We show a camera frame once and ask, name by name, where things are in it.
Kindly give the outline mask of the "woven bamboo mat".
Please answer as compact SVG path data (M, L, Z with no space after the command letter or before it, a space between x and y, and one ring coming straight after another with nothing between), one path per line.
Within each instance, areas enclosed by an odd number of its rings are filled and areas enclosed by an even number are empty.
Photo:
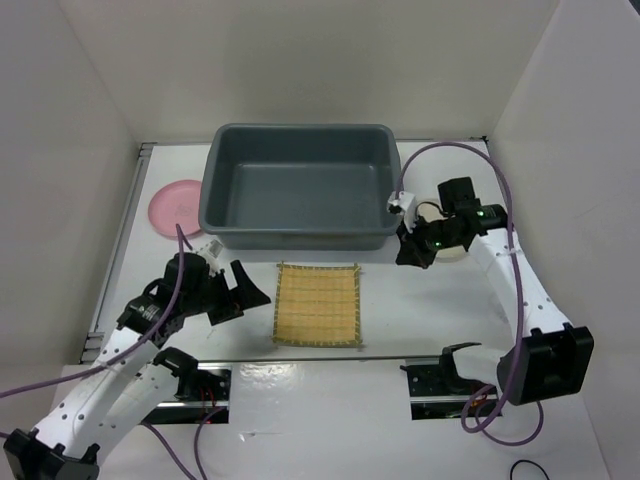
M272 340L278 345L356 348L362 342L360 271L278 265Z

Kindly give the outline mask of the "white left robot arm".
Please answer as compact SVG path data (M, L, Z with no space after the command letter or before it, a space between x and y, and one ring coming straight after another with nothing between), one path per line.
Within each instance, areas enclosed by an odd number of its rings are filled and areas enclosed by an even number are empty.
M129 301L92 367L73 375L75 386L30 430L4 442L16 479L95 479L114 447L158 404L188 399L213 376L193 356L168 346L187 318L204 314L216 326L270 304L240 261L235 287L203 256L179 253L162 277Z

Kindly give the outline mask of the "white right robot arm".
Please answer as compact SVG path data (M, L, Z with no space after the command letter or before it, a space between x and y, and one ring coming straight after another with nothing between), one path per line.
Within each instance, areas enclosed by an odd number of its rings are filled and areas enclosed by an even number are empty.
M509 228L505 208L482 204L468 177L440 184L438 193L443 216L433 221L419 215L414 195L390 195L388 210L402 218L397 264L427 269L440 251L463 248L492 287L514 342L506 352L478 342L444 348L441 387L459 393L472 381L493 385L514 406L578 393L593 335L574 326L551 300Z

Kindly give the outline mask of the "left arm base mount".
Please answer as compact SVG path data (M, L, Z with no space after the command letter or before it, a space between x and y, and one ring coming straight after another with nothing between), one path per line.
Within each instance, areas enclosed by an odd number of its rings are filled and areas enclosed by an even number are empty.
M183 393L169 396L143 422L151 425L227 424L232 386L232 365L204 363L198 379Z

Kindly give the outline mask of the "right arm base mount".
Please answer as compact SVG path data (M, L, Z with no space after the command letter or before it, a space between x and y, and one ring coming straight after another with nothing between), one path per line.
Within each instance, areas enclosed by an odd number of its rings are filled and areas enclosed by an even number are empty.
M449 380L437 356L405 360L399 369L406 378L411 419L459 419L469 397L484 384Z

